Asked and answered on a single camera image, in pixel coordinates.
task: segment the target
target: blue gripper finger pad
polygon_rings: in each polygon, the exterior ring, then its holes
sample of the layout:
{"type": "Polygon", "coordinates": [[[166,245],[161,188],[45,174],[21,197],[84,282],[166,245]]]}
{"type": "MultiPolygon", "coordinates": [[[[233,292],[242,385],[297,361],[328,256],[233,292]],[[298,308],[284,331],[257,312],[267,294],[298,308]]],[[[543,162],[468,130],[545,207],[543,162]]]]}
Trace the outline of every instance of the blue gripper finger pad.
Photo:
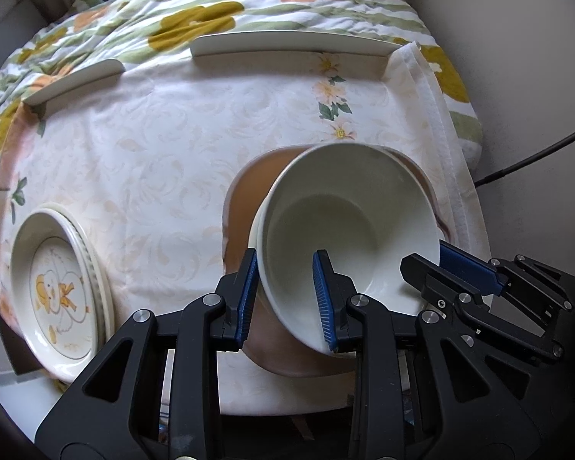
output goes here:
{"type": "Polygon", "coordinates": [[[319,307],[319,318],[322,322],[324,339],[329,349],[334,352],[337,349],[337,333],[334,325],[334,307],[330,299],[330,290],[325,278],[324,269],[319,256],[319,251],[313,255],[313,284],[319,307]]]}
{"type": "Polygon", "coordinates": [[[249,264],[249,269],[247,270],[247,277],[245,279],[245,285],[243,286],[243,292],[241,293],[241,299],[238,302],[237,332],[235,339],[239,348],[243,347],[243,344],[249,335],[251,314],[253,313],[253,303],[256,300],[256,291],[258,290],[259,280],[258,255],[254,251],[249,264]]]}
{"type": "Polygon", "coordinates": [[[498,281],[494,267],[443,241],[439,266],[471,284],[482,296],[499,296],[503,290],[504,284],[498,281]]]}

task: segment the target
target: white bowl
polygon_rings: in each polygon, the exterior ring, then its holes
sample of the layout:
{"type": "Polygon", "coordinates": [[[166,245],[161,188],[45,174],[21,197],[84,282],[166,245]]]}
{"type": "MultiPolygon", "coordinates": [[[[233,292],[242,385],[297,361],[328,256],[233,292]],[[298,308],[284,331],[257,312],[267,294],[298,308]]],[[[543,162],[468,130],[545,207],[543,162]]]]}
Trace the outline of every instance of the white bowl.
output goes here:
{"type": "Polygon", "coordinates": [[[28,346],[43,367],[72,382],[105,341],[99,281],[77,229],[55,210],[33,211],[17,232],[10,271],[28,346]]]}
{"type": "Polygon", "coordinates": [[[258,265],[265,297],[294,337],[327,355],[311,263],[328,250],[337,273],[388,309],[426,305],[400,274],[418,253],[439,264],[434,211],[414,175],[393,155],[359,143],[311,148],[277,178],[259,210],[258,265]]]}

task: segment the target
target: duck illustration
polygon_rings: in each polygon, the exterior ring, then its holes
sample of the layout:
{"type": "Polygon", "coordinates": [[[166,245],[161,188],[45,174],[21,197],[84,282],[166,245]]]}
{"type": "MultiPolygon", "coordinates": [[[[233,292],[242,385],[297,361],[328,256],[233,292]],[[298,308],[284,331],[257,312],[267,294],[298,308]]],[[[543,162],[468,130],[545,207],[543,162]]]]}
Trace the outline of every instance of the duck illustration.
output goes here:
{"type": "Polygon", "coordinates": [[[73,322],[82,323],[87,307],[78,309],[69,294],[73,291],[83,292],[83,278],[69,271],[62,258],[51,250],[51,266],[49,270],[36,277],[37,309],[44,308],[48,315],[59,317],[59,321],[50,325],[50,339],[53,344],[56,334],[62,334],[71,329],[73,322]]]}

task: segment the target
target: black cable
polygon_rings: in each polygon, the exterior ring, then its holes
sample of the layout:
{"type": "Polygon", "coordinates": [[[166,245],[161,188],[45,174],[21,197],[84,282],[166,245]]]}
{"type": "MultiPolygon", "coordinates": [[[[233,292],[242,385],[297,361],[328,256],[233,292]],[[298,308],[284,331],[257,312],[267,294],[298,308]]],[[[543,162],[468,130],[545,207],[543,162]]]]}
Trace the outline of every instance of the black cable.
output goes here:
{"type": "Polygon", "coordinates": [[[475,187],[480,187],[482,185],[485,185],[486,183],[496,181],[497,179],[500,179],[503,176],[510,175],[511,173],[517,171],[518,169],[522,169],[526,166],[529,166],[532,163],[535,163],[543,158],[546,158],[547,156],[552,155],[554,152],[558,152],[558,150],[566,147],[567,145],[570,145],[574,141],[575,141],[575,133],[571,133],[566,138],[557,141],[553,145],[550,145],[549,147],[543,149],[540,152],[537,152],[536,154],[530,156],[529,158],[523,159],[522,161],[519,161],[519,163],[515,163],[512,166],[498,170],[497,172],[492,173],[491,175],[488,175],[485,178],[477,180],[475,182],[475,187]]]}

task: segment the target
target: stacked plates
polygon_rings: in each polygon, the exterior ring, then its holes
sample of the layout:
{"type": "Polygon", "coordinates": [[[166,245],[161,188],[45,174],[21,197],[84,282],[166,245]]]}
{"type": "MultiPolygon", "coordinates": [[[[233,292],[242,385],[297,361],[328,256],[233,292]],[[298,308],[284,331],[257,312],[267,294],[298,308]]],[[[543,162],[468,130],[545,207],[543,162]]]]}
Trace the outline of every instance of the stacked plates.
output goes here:
{"type": "Polygon", "coordinates": [[[108,282],[81,225],[44,204],[17,232],[11,255],[13,308],[38,361],[72,382],[114,334],[108,282]]]}

